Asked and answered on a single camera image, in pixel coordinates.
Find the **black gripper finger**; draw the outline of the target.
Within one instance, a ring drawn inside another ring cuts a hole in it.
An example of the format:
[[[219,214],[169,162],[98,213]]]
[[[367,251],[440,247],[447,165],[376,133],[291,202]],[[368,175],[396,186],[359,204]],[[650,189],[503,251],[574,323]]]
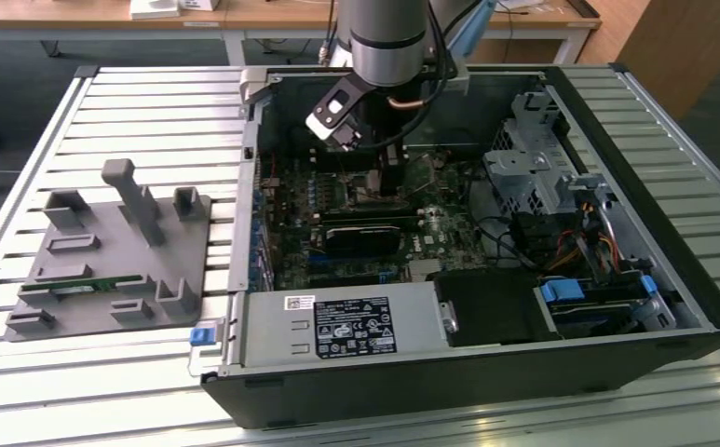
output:
[[[406,178],[406,151],[385,151],[381,154],[381,195],[395,196]]]

